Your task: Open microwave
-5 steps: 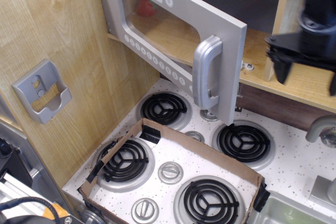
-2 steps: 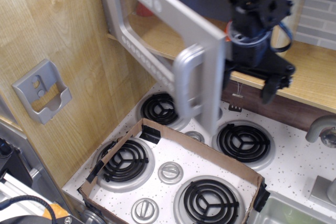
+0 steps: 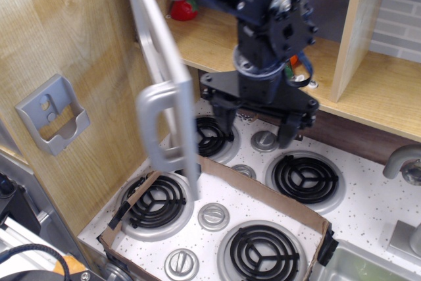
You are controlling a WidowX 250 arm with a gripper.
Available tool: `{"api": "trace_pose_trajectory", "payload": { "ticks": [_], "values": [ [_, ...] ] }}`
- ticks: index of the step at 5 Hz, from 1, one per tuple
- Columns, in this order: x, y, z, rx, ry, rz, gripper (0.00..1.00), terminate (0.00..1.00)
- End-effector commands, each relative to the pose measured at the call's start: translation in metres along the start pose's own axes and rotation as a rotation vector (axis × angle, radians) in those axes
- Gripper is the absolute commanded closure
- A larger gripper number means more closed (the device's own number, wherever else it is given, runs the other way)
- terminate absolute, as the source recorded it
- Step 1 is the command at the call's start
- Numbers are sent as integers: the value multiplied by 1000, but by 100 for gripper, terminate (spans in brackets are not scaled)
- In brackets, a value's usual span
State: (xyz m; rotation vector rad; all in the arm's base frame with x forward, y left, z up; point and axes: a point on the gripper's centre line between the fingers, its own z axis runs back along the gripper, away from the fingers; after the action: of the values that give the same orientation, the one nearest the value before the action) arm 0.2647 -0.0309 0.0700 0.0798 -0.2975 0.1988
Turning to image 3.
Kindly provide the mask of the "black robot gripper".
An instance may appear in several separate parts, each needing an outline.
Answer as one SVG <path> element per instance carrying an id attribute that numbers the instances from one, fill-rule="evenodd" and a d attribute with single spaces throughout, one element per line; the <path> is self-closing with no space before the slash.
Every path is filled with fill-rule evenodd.
<path id="1" fill-rule="evenodd" d="M 309 58 L 304 51 L 296 55 L 309 74 L 306 78 L 311 80 L 314 69 Z M 305 123 L 315 121 L 319 103 L 301 90 L 306 84 L 287 78 L 284 68 L 289 58 L 259 68 L 236 47 L 233 60 L 234 71 L 208 73 L 200 77 L 221 131 L 231 133 L 237 109 L 243 107 L 279 118 L 278 145 L 282 149 L 289 147 Z"/>

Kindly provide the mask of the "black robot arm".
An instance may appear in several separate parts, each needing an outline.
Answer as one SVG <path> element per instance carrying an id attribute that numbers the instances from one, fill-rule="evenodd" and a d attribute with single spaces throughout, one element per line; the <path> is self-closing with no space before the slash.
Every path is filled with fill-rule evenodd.
<path id="1" fill-rule="evenodd" d="M 234 70 L 204 75 L 201 83 L 219 127 L 229 132 L 242 108 L 280 121 L 277 142 L 286 148 L 298 132 L 314 124 L 317 100 L 303 91 L 309 79 L 293 81 L 285 69 L 297 57 L 309 74 L 305 48 L 316 26 L 306 0 L 200 0 L 237 20 Z"/>

